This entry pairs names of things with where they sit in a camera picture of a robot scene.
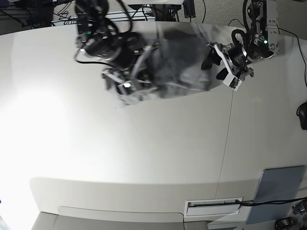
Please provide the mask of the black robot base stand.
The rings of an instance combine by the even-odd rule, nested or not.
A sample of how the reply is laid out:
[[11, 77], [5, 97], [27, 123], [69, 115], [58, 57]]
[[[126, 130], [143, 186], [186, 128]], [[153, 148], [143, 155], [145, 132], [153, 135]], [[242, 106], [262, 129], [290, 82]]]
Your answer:
[[152, 16], [156, 21], [178, 22], [178, 11], [185, 8], [185, 0], [124, 0], [129, 8], [141, 11], [147, 19]]

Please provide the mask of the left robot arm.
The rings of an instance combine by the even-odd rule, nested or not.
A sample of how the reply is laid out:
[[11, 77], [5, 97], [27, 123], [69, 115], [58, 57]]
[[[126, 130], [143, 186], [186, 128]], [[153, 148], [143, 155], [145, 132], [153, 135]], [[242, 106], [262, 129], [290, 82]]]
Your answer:
[[231, 84], [238, 85], [247, 75], [253, 77], [250, 64], [278, 54], [277, 2], [275, 0], [245, 0], [242, 6], [245, 30], [231, 33], [232, 43], [223, 45], [209, 42], [209, 54], [201, 65], [202, 70], [212, 65], [224, 64], [216, 78], [220, 81], [230, 77]]

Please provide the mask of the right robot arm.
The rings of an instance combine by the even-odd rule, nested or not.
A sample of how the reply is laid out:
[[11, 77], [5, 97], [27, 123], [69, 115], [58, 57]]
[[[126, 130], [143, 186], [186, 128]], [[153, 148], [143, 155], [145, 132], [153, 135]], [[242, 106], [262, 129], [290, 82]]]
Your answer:
[[156, 43], [133, 31], [130, 13], [122, 1], [119, 1], [119, 4], [129, 23], [128, 29], [124, 32], [107, 17], [108, 1], [75, 2], [78, 50], [74, 60], [86, 64], [86, 61], [78, 60], [79, 54], [97, 58], [96, 61], [88, 61], [88, 64], [105, 66], [102, 78], [106, 81], [107, 89], [115, 88], [119, 95], [129, 96], [155, 88], [154, 76], [148, 70], [146, 60], [156, 48]]

